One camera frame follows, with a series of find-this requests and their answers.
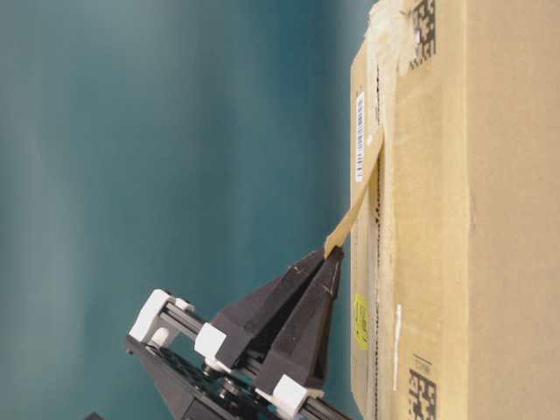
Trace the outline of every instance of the teal wall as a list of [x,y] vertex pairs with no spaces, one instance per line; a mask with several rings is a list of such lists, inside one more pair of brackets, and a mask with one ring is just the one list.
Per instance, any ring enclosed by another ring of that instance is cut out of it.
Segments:
[[[209,318],[321,245],[371,3],[1,3],[0,418],[169,418],[124,335],[154,288]],[[347,259],[341,289],[357,416]]]

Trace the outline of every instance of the white label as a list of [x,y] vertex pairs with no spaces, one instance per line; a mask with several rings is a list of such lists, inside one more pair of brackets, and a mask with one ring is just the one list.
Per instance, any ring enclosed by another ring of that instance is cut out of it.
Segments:
[[364,170],[364,93],[356,99],[356,182],[363,180]]

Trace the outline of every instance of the barcode label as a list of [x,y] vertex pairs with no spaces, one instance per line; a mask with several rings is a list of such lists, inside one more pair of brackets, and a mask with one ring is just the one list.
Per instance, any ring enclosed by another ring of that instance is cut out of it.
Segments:
[[438,388],[428,378],[410,370],[409,420],[437,420]]
[[364,93],[356,99],[356,182],[363,180],[364,170]]

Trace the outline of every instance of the yellow sticker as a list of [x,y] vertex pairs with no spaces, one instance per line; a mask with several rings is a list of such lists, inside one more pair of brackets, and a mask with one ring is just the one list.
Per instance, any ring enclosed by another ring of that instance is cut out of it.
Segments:
[[353,331],[362,350],[368,350],[368,301],[356,293],[353,301]]

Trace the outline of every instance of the packing tape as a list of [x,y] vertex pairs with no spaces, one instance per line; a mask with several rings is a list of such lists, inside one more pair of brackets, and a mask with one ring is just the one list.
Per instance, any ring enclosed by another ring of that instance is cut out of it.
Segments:
[[366,159],[366,170],[364,171],[364,174],[366,176],[364,178],[364,182],[361,184],[360,190],[354,198],[350,209],[346,212],[339,225],[331,232],[331,234],[326,237],[325,258],[327,258],[331,254],[334,247],[342,247],[344,241],[350,233],[350,229],[352,229],[352,225],[356,221],[356,217],[360,212],[361,203],[364,200],[366,191],[369,187],[371,175],[372,173],[374,173],[374,168],[377,165],[377,161],[379,160],[379,153],[381,152],[384,139],[385,135],[383,127],[380,125],[377,128],[377,132],[375,133],[374,141],[366,146],[365,155],[369,156],[369,158]]

